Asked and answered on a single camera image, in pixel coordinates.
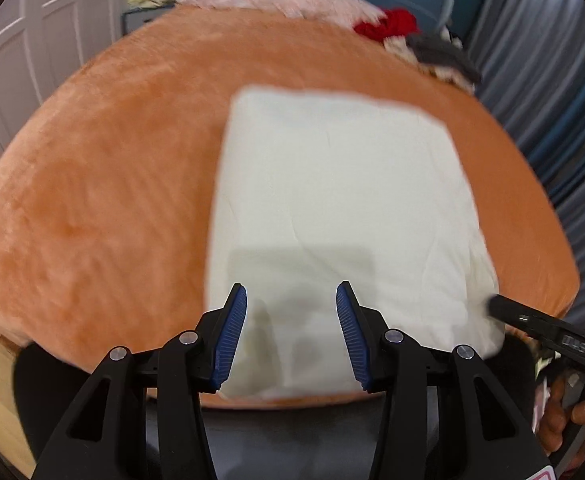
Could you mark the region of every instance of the pink label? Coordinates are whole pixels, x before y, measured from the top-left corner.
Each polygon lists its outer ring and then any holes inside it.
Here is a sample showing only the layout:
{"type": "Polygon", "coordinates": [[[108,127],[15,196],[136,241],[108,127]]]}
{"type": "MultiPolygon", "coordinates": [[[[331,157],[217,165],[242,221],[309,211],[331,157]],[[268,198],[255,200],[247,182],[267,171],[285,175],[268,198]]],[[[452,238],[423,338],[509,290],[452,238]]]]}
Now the pink label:
{"type": "Polygon", "coordinates": [[[552,467],[548,466],[543,468],[537,474],[532,475],[528,480],[557,480],[557,478],[555,477],[555,471],[552,467]]]}

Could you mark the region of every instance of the black handheld tool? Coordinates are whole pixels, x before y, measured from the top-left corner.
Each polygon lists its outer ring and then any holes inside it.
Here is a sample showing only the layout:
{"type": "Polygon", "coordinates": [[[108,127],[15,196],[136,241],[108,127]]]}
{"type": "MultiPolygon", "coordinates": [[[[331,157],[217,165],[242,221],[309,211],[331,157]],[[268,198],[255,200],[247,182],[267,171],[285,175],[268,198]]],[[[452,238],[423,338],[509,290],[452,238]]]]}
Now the black handheld tool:
{"type": "Polygon", "coordinates": [[[246,316],[236,284],[226,304],[163,348],[113,348],[55,428],[32,480],[144,480],[147,388],[157,388],[162,480],[216,480],[199,393],[228,378],[246,316]]]}
{"type": "Polygon", "coordinates": [[[429,478],[555,478],[523,415],[470,346],[423,348],[359,305],[348,282],[337,289],[336,308],[355,378],[369,393],[386,392],[370,480],[421,480],[427,468],[429,478]],[[439,397],[439,446],[430,464],[427,386],[437,386],[439,397]]]}
{"type": "MultiPolygon", "coordinates": [[[[490,301],[488,313],[562,355],[566,367],[573,370],[568,378],[568,390],[573,390],[573,398],[568,399],[564,407],[585,400],[585,330],[503,296],[495,296],[490,301]]],[[[562,446],[550,455],[550,462],[558,476],[568,468],[584,441],[585,426],[569,422],[563,432],[562,446]]],[[[584,475],[581,470],[583,468],[577,473],[580,477],[584,475]]]]}

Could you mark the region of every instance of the metal screw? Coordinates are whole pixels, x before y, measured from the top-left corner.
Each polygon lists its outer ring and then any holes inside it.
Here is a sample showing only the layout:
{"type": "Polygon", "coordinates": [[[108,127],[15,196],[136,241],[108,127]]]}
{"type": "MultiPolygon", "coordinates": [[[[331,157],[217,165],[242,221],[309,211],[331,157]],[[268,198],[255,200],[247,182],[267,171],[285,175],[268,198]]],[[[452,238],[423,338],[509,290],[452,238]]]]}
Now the metal screw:
{"type": "Polygon", "coordinates": [[[117,346],[110,351],[110,358],[113,361],[121,361],[127,353],[128,351],[123,346],[117,346]]]}
{"type": "Polygon", "coordinates": [[[390,329],[386,332],[386,341],[390,343],[401,343],[403,334],[399,330],[390,329]]]}
{"type": "Polygon", "coordinates": [[[468,345],[461,345],[457,348],[457,354],[464,359],[472,359],[475,356],[475,351],[468,345]]]}
{"type": "Polygon", "coordinates": [[[196,332],[189,330],[188,332],[184,332],[179,336],[179,342],[182,345],[191,345],[192,343],[196,343],[199,336],[196,332]]]}

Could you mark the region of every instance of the red fabric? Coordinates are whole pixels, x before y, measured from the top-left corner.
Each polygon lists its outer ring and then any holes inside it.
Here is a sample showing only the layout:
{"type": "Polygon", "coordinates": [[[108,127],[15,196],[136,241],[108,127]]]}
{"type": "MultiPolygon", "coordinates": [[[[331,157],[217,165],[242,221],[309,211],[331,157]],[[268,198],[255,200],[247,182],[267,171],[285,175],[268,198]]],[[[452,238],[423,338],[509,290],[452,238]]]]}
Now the red fabric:
{"type": "Polygon", "coordinates": [[[416,24],[416,18],[405,9],[384,9],[386,18],[379,20],[379,25],[373,23],[357,23],[354,31],[357,34],[383,43],[383,40],[391,36],[407,36],[420,32],[416,24]]]}

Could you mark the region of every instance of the gray cloth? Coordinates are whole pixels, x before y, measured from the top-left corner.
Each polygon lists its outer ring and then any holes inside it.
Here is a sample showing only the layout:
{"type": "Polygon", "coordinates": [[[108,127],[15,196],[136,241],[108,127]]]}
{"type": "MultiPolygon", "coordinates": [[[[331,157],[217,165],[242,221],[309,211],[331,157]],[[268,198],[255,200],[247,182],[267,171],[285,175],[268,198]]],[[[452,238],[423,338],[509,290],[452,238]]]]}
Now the gray cloth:
{"type": "Polygon", "coordinates": [[[472,84],[481,82],[481,73],[463,50],[438,34],[409,34],[405,44],[412,50],[419,63],[446,66],[458,70],[472,84]]]}

